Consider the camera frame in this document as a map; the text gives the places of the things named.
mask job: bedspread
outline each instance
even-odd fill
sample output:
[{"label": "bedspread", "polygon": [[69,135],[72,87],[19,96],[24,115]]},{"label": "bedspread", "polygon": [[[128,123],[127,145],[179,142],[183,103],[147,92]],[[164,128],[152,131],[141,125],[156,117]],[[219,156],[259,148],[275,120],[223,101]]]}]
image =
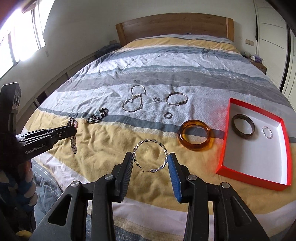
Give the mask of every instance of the bedspread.
[{"label": "bedspread", "polygon": [[[122,108],[131,98],[130,88],[143,85],[143,107],[133,113]],[[142,91],[135,87],[134,93]],[[165,102],[171,92],[185,93],[185,105]],[[176,101],[180,96],[171,96]],[[70,140],[35,158],[64,190],[73,181],[96,181],[123,161],[128,151],[143,139],[162,142],[168,152],[191,174],[205,182],[229,182],[256,215],[269,236],[289,227],[296,218],[296,178],[291,187],[278,192],[252,186],[215,173],[223,144],[229,98],[243,100],[284,119],[293,159],[296,160],[296,113],[269,78],[243,58],[233,42],[198,35],[165,35],[135,40],[106,54],[81,69],[34,112],[26,124],[28,131],[66,125],[69,117],[78,121],[77,149],[73,154]],[[137,98],[126,108],[140,104]],[[100,123],[85,119],[106,107],[108,115]],[[165,112],[172,113],[165,119]],[[190,119],[205,122],[213,129],[215,140],[208,150],[190,151],[177,139],[179,126]],[[195,128],[193,140],[205,133]],[[145,169],[158,168],[164,160],[162,149],[145,143],[137,150],[139,164]],[[133,233],[135,240],[183,240],[187,204],[174,197],[167,167],[156,173],[141,173],[134,165],[127,196],[113,203],[114,224]],[[209,206],[210,240],[213,239],[213,209]]]}]

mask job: wooden headboard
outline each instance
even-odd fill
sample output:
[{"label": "wooden headboard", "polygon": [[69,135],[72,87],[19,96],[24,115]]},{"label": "wooden headboard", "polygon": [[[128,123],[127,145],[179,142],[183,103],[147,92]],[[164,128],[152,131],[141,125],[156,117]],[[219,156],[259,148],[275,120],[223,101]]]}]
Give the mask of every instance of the wooden headboard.
[{"label": "wooden headboard", "polygon": [[178,12],[151,15],[116,24],[122,46],[139,38],[163,34],[204,34],[234,41],[232,18],[216,15]]}]

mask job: brown bangle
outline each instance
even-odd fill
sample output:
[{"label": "brown bangle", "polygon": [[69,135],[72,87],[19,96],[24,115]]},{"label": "brown bangle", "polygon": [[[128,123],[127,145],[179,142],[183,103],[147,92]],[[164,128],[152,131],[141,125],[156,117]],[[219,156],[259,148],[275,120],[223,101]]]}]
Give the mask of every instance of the brown bangle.
[{"label": "brown bangle", "polygon": [[[207,139],[203,143],[192,144],[192,143],[186,141],[183,138],[185,129],[189,128],[189,127],[192,127],[192,126],[200,126],[207,133]],[[211,131],[210,128],[204,122],[202,122],[200,120],[188,120],[188,121],[185,121],[180,126],[179,131],[178,131],[178,139],[181,142],[181,144],[183,146],[185,146],[187,149],[189,149],[189,150],[200,150],[200,149],[204,148],[205,146],[207,146],[210,143],[210,140],[211,140],[210,131]]]},{"label": "brown bangle", "polygon": [[[243,133],[241,132],[236,126],[235,126],[235,123],[234,123],[234,120],[236,119],[243,119],[245,120],[246,122],[249,123],[249,125],[251,126],[252,128],[252,133],[250,134],[246,134],[246,133]],[[255,133],[255,124],[254,122],[249,118],[247,117],[246,115],[243,115],[243,114],[237,114],[235,115],[234,117],[232,117],[232,120],[231,120],[231,127],[232,127],[232,130],[241,138],[244,138],[244,139],[249,139],[252,135],[254,135]]]}]

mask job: electrical outlet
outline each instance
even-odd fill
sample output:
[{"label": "electrical outlet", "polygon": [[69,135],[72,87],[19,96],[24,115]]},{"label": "electrical outlet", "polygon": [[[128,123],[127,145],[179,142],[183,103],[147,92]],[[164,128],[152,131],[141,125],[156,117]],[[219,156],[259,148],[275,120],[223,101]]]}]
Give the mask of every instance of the electrical outlet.
[{"label": "electrical outlet", "polygon": [[116,43],[117,43],[116,39],[109,41],[109,44],[116,44]]},{"label": "electrical outlet", "polygon": [[246,44],[254,46],[254,42],[248,39],[246,39]]}]

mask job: nightstand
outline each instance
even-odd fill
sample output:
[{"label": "nightstand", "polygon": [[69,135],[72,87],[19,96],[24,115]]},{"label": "nightstand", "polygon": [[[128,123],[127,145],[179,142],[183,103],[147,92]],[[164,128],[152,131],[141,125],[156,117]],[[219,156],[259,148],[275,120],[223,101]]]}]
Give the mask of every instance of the nightstand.
[{"label": "nightstand", "polygon": [[252,63],[252,65],[256,66],[257,69],[261,70],[264,74],[266,74],[267,68],[261,63],[254,62],[253,60],[249,59],[249,61]]}]

